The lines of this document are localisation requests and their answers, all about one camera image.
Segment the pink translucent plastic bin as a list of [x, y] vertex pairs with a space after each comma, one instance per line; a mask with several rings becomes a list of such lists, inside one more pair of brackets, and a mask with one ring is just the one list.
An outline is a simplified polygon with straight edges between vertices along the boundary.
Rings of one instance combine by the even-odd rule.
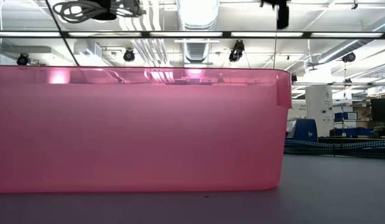
[[290, 74], [0, 65], [0, 193], [277, 186]]

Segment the blue game controller box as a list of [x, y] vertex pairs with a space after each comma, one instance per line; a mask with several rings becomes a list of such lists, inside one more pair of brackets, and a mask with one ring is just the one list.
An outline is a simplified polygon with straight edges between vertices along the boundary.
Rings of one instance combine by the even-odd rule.
[[314, 119], [292, 119], [287, 121], [286, 139], [317, 142], [318, 134]]

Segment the white pillar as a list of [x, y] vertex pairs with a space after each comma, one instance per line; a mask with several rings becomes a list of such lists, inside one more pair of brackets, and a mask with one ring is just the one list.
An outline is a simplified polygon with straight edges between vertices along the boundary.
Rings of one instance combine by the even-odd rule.
[[314, 119], [318, 137], [329, 137], [334, 129], [333, 93], [328, 85], [305, 88], [307, 118]]

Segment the blue storage bins shelf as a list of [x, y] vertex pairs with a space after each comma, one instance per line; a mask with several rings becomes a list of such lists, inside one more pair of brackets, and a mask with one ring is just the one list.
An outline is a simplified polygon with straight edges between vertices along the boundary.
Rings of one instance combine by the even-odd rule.
[[341, 137], [370, 136], [375, 126], [368, 113], [355, 111], [335, 113], [334, 125], [330, 136]]

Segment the black monitor screen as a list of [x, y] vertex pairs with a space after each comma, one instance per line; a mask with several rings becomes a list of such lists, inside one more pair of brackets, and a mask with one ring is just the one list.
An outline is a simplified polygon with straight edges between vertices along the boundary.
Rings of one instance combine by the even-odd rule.
[[385, 98], [371, 100], [372, 120], [385, 122]]

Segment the silver ventilation duct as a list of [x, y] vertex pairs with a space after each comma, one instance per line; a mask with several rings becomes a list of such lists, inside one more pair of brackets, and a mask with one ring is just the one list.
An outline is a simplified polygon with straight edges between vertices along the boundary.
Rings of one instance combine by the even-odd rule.
[[[220, 0], [176, 0], [179, 29], [213, 31], [216, 28]], [[183, 44], [184, 58], [189, 63], [203, 63], [209, 54], [208, 39], [188, 40]]]

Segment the black aluminium rig frame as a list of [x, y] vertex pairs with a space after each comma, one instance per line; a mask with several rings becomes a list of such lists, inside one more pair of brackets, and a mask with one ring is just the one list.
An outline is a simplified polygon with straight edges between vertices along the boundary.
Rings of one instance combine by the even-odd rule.
[[[277, 29], [277, 8], [260, 0], [220, 0], [213, 31], [179, 29], [176, 0], [139, 0], [140, 17], [79, 24], [58, 11], [68, 0], [0, 0], [0, 65], [13, 65], [21, 53], [32, 65], [124, 66], [133, 49], [133, 67], [302, 67], [331, 65], [348, 42], [368, 45], [356, 51], [354, 66], [385, 61], [385, 0], [289, 0], [289, 25]], [[183, 44], [208, 39], [203, 63], [185, 61]], [[229, 54], [236, 40], [245, 51], [238, 62]]]

